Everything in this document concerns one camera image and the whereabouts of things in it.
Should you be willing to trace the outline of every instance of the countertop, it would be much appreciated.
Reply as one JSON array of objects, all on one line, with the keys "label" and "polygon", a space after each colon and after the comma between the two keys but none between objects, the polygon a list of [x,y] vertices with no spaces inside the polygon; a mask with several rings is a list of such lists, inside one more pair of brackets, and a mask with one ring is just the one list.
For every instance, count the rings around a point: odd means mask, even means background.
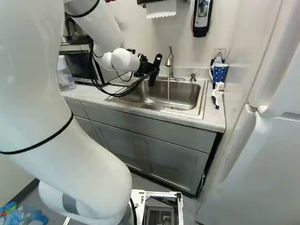
[{"label": "countertop", "polygon": [[[167,112],[159,112],[159,111],[154,111],[149,109],[142,109],[142,108],[128,106],[116,102],[108,102],[105,101],[105,99],[107,99],[109,95],[99,91],[97,88],[93,86],[88,86],[88,85],[76,84],[76,88],[74,90],[61,92],[61,94],[65,99],[73,100],[83,104],[99,106],[102,108],[112,109],[120,112],[140,115],[140,116],[153,118],[157,120],[162,120],[162,121],[177,123],[177,124],[190,126],[194,128],[201,128],[201,129],[206,129],[214,132],[223,133],[226,128],[223,97],[221,94],[217,94],[217,99],[219,101],[220,108],[218,110],[215,109],[211,100],[211,94],[213,91],[212,82],[208,74],[206,73],[207,69],[194,68],[194,67],[192,68],[181,67],[180,71],[181,71],[180,73],[181,75],[185,74],[186,79],[189,79],[187,75],[190,73],[190,71],[192,71],[197,74],[196,77],[197,79],[208,80],[208,88],[206,94],[203,119],[195,119],[184,115],[174,115],[174,114],[169,114]],[[122,88],[123,87],[108,85],[104,87],[104,90],[110,93],[115,93],[121,90]]]}]

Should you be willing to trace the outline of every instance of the sink basin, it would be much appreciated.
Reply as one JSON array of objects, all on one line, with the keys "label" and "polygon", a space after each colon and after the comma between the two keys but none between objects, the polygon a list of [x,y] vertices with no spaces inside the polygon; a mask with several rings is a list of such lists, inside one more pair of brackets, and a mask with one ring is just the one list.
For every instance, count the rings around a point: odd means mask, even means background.
[{"label": "sink basin", "polygon": [[106,101],[118,102],[143,109],[173,113],[178,115],[203,118],[206,80],[170,81],[170,98],[168,101],[168,81],[156,80],[153,87],[144,80],[133,92],[124,97],[109,97]]}]

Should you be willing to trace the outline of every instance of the microwave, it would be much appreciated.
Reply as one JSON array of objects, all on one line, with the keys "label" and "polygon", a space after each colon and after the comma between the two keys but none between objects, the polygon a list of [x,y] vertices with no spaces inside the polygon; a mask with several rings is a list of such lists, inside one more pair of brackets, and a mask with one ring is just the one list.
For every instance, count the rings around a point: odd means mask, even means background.
[{"label": "microwave", "polygon": [[92,68],[89,67],[89,44],[61,45],[60,55],[65,56],[68,69],[77,82],[92,83],[91,79],[95,79],[100,84],[106,84],[118,77],[115,71],[101,69],[94,60]]}]

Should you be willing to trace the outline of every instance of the blue mug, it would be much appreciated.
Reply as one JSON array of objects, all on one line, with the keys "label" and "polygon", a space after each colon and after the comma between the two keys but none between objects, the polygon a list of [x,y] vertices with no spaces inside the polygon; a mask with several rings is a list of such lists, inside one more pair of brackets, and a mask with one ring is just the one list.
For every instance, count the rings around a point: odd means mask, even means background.
[{"label": "blue mug", "polygon": [[228,72],[229,65],[226,63],[218,63],[210,67],[212,69],[213,77],[212,82],[225,82],[225,78]]}]

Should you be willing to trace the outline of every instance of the gray floor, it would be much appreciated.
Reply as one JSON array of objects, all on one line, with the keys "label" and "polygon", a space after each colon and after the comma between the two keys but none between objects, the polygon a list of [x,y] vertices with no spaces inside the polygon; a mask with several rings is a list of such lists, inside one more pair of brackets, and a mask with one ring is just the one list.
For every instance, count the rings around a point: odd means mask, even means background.
[{"label": "gray floor", "polygon": [[[141,189],[146,191],[172,191],[161,185],[153,183],[147,179],[144,179],[140,176],[132,174],[133,179],[133,189]],[[50,210],[47,208],[41,201],[38,190],[34,190],[23,202],[21,205],[33,206],[36,209],[39,209],[49,218],[49,225],[62,225],[65,221],[65,217]],[[183,196],[183,218],[184,225],[195,225],[195,215],[197,209],[197,200],[191,199]],[[82,225],[77,221],[72,221],[70,225]]]}]

